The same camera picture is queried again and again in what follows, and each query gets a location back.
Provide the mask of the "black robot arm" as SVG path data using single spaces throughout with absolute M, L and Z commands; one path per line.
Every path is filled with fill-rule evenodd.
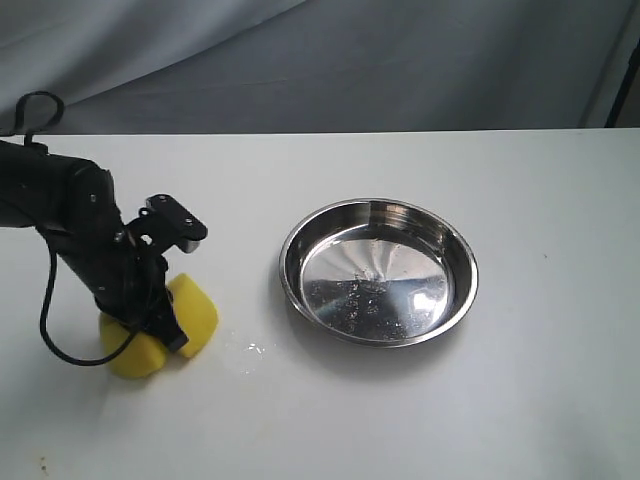
M 188 342 L 166 286 L 163 254 L 197 248 L 206 227 L 168 194 L 123 222 L 111 173 L 44 147 L 1 144 L 1 224 L 35 227 L 92 293 L 99 309 L 175 352 Z

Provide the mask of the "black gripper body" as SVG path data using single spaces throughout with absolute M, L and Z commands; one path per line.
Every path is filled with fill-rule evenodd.
M 96 224 L 54 232 L 54 252 L 93 294 L 99 309 L 129 330 L 171 330 L 166 287 L 173 246 L 167 224 Z

